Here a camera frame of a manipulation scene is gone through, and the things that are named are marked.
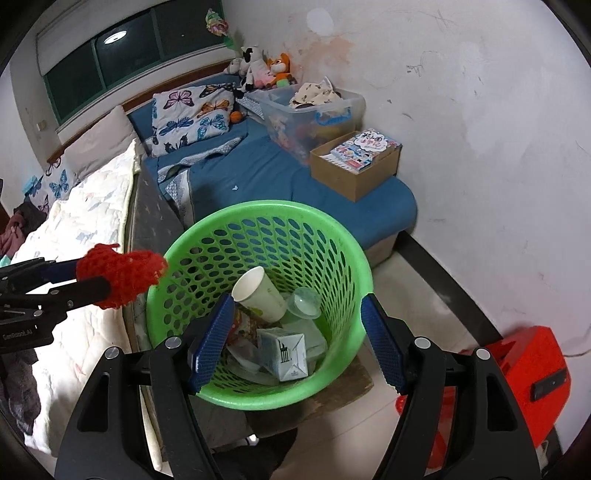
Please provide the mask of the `butterfly print pillow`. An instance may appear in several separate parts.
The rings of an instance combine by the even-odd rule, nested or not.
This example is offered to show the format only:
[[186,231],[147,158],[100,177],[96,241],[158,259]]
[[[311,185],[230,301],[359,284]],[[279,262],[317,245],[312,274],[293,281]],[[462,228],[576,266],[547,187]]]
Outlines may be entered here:
[[151,156],[159,157],[224,133],[235,106],[231,83],[188,86],[152,96]]

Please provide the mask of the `white milk carton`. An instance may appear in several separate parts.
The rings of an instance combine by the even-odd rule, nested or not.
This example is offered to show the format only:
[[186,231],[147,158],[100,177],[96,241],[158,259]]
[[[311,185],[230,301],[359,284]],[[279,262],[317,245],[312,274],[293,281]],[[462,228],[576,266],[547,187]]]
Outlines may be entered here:
[[281,328],[257,331],[259,361],[280,382],[308,377],[308,355],[302,333],[290,333]]

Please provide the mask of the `dark window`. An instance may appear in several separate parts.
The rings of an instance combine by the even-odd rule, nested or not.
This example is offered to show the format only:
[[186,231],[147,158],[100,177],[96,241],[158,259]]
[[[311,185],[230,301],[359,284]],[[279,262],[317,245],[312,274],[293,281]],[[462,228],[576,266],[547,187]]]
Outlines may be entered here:
[[76,1],[37,35],[37,60],[59,124],[139,74],[219,45],[205,14],[221,1]]

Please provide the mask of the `white paper cup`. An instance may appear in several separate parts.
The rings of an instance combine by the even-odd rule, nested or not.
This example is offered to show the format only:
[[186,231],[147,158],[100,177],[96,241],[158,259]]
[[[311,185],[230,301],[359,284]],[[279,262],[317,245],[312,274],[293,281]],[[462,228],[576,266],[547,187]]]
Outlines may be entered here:
[[242,274],[232,287],[231,297],[264,322],[274,324],[287,312],[287,303],[266,270],[256,266]]

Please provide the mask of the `beige pillow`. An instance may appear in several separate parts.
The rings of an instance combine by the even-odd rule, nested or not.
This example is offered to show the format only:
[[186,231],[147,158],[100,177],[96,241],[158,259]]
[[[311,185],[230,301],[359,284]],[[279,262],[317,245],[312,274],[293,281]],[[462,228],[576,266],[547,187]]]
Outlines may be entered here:
[[70,144],[64,155],[73,174],[81,182],[124,153],[132,142],[136,146],[141,145],[123,107],[117,105]]

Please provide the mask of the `blue mattress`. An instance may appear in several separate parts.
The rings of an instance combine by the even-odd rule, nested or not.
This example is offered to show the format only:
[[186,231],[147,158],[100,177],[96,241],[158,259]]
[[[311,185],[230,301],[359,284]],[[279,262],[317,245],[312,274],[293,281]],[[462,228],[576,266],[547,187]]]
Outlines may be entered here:
[[414,226],[417,202],[411,189],[392,177],[361,200],[352,202],[311,177],[310,168],[270,140],[266,127],[248,118],[229,131],[198,141],[159,157],[147,157],[142,170],[152,188],[166,202],[166,184],[157,182],[159,169],[190,155],[214,149],[235,137],[242,141],[228,154],[195,162],[188,171],[193,218],[237,203],[254,200],[287,200],[328,213],[351,232],[365,249]]

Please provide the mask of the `colourful wall hanging toy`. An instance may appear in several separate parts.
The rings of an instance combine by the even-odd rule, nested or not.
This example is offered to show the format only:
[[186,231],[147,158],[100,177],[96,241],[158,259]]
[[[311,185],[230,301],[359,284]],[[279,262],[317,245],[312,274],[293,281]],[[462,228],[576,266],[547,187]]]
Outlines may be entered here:
[[212,35],[222,39],[226,48],[235,50],[235,41],[229,33],[228,22],[212,8],[209,8],[205,14],[205,26]]

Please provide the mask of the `black white cow plush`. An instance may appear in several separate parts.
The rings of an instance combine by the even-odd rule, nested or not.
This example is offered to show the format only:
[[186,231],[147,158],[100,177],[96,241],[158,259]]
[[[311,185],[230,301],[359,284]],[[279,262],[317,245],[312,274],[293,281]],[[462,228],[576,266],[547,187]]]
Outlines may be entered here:
[[223,73],[240,77],[238,92],[242,94],[270,88],[276,83],[276,76],[263,59],[262,50],[256,46],[243,48],[242,57],[231,60]]

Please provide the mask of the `clear plastic dome lid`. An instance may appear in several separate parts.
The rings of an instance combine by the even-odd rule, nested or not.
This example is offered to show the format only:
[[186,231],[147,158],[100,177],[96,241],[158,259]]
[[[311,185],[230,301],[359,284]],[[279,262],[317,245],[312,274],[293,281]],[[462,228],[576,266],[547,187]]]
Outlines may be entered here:
[[315,320],[322,315],[321,296],[308,287],[298,287],[287,296],[287,310],[297,318]]

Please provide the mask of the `grey knit glove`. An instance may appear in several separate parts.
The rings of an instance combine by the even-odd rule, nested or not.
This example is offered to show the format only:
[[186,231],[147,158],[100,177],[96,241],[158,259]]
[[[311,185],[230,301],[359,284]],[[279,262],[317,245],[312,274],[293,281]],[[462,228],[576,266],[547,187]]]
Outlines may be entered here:
[[1,405],[14,426],[26,436],[33,434],[35,420],[41,412],[32,369],[37,361],[33,349],[1,356]]

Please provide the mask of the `green plastic trash basket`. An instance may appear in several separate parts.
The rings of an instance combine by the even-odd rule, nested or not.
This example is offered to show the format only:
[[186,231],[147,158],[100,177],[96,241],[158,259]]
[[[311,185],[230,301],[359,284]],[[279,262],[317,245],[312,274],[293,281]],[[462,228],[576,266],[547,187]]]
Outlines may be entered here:
[[286,317],[288,297],[302,290],[320,297],[315,323],[328,349],[315,370],[265,386],[239,378],[221,358],[198,393],[214,405],[263,411],[308,399],[338,379],[363,344],[361,304],[373,290],[370,265],[353,235],[321,210],[280,200],[236,204],[199,220],[164,258],[168,269],[147,293],[152,345],[181,335],[224,294],[270,327]]

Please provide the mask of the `cardboard box with books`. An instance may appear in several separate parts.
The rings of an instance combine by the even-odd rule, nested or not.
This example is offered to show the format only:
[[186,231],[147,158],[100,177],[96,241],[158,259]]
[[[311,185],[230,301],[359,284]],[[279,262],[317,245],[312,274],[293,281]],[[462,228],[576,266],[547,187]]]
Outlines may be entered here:
[[311,177],[356,202],[397,174],[402,149],[376,129],[353,131],[311,150]]

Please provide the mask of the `orange fox plush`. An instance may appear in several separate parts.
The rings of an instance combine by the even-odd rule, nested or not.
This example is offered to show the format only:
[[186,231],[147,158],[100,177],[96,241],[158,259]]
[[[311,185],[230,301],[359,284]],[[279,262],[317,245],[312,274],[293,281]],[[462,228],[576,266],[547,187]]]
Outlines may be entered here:
[[283,88],[297,83],[296,78],[290,71],[290,56],[287,53],[280,53],[277,58],[269,58],[266,64],[273,74],[273,88]]

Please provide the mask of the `clear plastic storage bin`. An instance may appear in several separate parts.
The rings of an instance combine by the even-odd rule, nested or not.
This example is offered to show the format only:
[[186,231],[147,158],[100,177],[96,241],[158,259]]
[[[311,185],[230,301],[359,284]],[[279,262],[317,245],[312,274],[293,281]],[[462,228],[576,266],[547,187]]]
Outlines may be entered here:
[[246,97],[259,105],[270,139],[305,165],[311,150],[362,125],[366,101],[362,95],[338,90],[335,102],[293,108],[290,99],[297,90],[298,85],[291,85],[256,90]]

